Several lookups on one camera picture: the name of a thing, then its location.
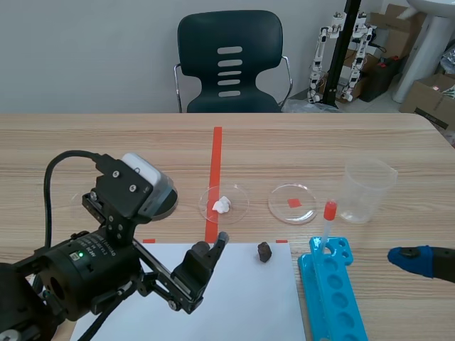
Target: white cotton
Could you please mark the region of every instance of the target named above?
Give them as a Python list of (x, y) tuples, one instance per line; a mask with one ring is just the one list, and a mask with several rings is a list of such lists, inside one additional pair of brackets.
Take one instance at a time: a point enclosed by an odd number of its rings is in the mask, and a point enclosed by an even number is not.
[(218, 213), (227, 213), (229, 212), (231, 202), (226, 197), (221, 197), (217, 202), (215, 202), (212, 210), (217, 211)]

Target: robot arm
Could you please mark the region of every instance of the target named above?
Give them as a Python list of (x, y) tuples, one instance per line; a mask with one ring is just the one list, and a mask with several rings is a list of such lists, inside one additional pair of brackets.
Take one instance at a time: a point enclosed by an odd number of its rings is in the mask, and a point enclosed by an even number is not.
[(366, 48), (373, 36), (373, 29), (365, 25), (366, 18), (367, 15), (365, 13), (358, 14), (354, 25), (353, 38), (360, 38), (360, 44), (353, 64), (350, 67), (348, 85), (343, 89), (342, 93), (343, 98), (349, 102), (353, 100), (351, 93), (360, 79), (360, 70), (362, 70), (363, 63), (365, 62)]
[[(360, 38), (360, 47), (357, 50), (353, 64), (351, 65), (351, 73), (348, 81), (348, 85), (343, 89), (342, 96), (349, 102), (352, 101), (351, 95), (355, 85), (360, 79), (360, 70), (362, 69), (365, 61), (366, 46), (370, 42), (373, 36), (373, 29), (365, 25), (367, 15), (362, 12), (357, 15), (353, 29), (353, 38)], [(308, 91), (308, 102), (317, 103), (320, 101), (320, 97), (317, 95), (317, 87), (321, 79), (322, 73), (322, 58), (324, 47), (327, 38), (337, 39), (340, 32), (343, 30), (346, 14), (336, 13), (333, 16), (332, 25), (330, 27), (323, 27), (321, 34), (319, 35), (318, 44), (316, 46), (316, 55), (312, 63), (312, 70), (310, 74), (310, 85)]]
[[(156, 292), (171, 309), (191, 314), (202, 303), (228, 235), (221, 232), (212, 249), (205, 242), (197, 243), (170, 272), (133, 236), (138, 224), (163, 219), (176, 208), (172, 180), (135, 154), (115, 160), (106, 154), (65, 152), (46, 169), (46, 207), (50, 207), (50, 173), (70, 156), (91, 158), (102, 173), (82, 197), (82, 205), (100, 227), (74, 233), (15, 264), (0, 263), (0, 340), (49, 341), (63, 321), (76, 321), (91, 311), (99, 316), (80, 338), (90, 340), (136, 290), (142, 296)], [(50, 209), (46, 212), (50, 236)], [(145, 272), (139, 260), (151, 272)], [(26, 280), (31, 274), (40, 280), (35, 290)]]
[(340, 32), (343, 30), (344, 22), (346, 19), (345, 13), (336, 12), (332, 19), (332, 24), (329, 27), (321, 28), (319, 34), (318, 43), (316, 45), (316, 53), (311, 65), (310, 74), (310, 85), (308, 91), (308, 102), (317, 103), (320, 101), (320, 97), (316, 94), (319, 80), (321, 79), (322, 73), (322, 59), (324, 54), (324, 48), (326, 46), (327, 38), (337, 39), (340, 36)]

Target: white paper sheet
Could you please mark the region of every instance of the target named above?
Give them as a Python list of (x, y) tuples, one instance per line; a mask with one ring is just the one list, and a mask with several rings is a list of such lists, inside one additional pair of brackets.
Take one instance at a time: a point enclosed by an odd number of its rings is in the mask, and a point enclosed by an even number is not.
[[(146, 244), (170, 271), (191, 244)], [(155, 293), (135, 293), (108, 317), (93, 340), (304, 341), (296, 280), (288, 244), (270, 244), (263, 264), (257, 244), (228, 244), (215, 267), (202, 304), (191, 315), (172, 311)], [(93, 323), (81, 318), (71, 341)]]

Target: black pole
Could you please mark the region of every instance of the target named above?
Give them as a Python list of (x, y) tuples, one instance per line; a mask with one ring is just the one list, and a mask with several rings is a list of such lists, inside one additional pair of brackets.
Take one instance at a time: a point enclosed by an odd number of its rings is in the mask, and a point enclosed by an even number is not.
[(346, 20), (343, 31), (336, 40), (335, 50), (333, 52), (332, 63), (328, 71), (327, 85), (322, 97), (322, 103), (335, 106), (336, 87), (340, 80), (341, 69), (343, 69), (344, 59), (350, 43), (350, 37), (353, 35), (355, 20), (357, 19), (358, 9), (361, 0), (347, 0), (344, 12)]

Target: glass petri dish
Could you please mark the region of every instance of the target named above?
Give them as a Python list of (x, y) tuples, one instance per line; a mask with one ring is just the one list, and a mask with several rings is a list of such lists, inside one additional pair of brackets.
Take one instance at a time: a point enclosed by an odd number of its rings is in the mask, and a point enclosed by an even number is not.
[[(231, 202), (229, 212), (219, 214), (212, 210), (213, 204), (221, 197), (226, 197)], [(233, 224), (241, 220), (248, 212), (250, 200), (248, 195), (237, 184), (226, 184), (211, 187), (200, 197), (199, 210), (204, 218), (218, 224)]]
[(276, 218), (288, 224), (306, 224), (317, 214), (316, 198), (306, 186), (287, 183), (270, 193), (269, 210)]

